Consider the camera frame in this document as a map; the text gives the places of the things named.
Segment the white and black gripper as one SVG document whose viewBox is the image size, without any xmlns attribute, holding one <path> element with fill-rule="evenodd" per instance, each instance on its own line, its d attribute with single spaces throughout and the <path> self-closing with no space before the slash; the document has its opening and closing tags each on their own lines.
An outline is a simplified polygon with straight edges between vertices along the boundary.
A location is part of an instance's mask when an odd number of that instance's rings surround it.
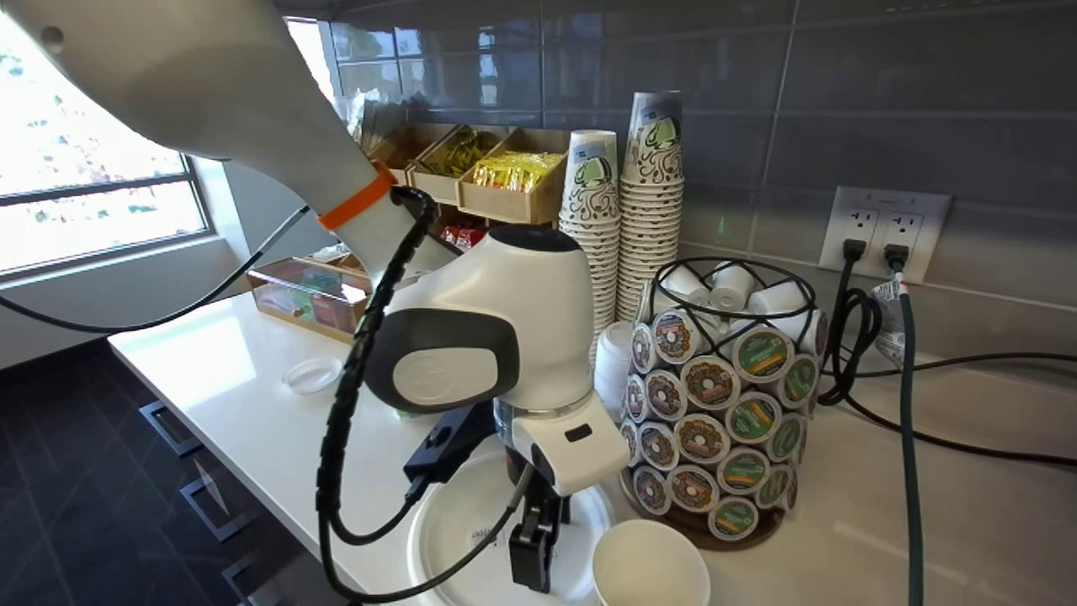
<svg viewBox="0 0 1077 606">
<path fill-rule="evenodd" d="M 496 427 L 502 445 L 555 492 L 550 497 L 527 497 L 507 540 L 511 584 L 549 593 L 558 533 L 571 524 L 571 495 L 621 473 L 629 445 L 595 395 L 550 416 L 496 403 Z"/>
</svg>

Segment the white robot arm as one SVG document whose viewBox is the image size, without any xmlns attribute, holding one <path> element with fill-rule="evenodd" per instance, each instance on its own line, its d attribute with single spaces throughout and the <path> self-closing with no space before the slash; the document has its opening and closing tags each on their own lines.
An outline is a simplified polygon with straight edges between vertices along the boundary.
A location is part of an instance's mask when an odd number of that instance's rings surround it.
<svg viewBox="0 0 1077 606">
<path fill-rule="evenodd" d="M 629 457 L 589 376 L 582 245 L 534 226 L 497 226 L 466 253 L 434 239 L 438 201 L 361 150 L 268 0 L 3 0 L 3 11 L 142 137 L 285 186 L 374 281 L 318 445 L 315 543 L 349 540 L 338 488 L 361 396 L 456 423 L 484 415 L 520 460 L 497 517 L 511 579 L 544 588 L 570 497 Z"/>
</svg>

